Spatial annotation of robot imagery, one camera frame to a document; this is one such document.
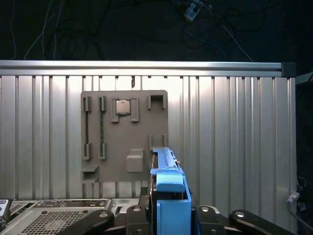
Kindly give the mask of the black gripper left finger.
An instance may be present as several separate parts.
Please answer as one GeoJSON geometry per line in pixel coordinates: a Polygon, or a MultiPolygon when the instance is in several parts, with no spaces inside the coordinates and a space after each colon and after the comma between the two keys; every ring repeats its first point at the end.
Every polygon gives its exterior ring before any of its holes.
{"type": "Polygon", "coordinates": [[[146,209],[131,206],[126,213],[115,216],[105,209],[91,212],[58,232],[59,235],[148,235],[149,218],[146,209]]]}

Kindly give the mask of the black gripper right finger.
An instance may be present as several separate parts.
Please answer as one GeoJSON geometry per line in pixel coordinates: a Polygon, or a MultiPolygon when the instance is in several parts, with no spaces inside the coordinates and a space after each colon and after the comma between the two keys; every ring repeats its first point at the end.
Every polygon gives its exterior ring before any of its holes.
{"type": "Polygon", "coordinates": [[[197,235],[291,235],[251,212],[232,211],[227,217],[212,206],[199,206],[195,210],[195,234],[197,235]]]}

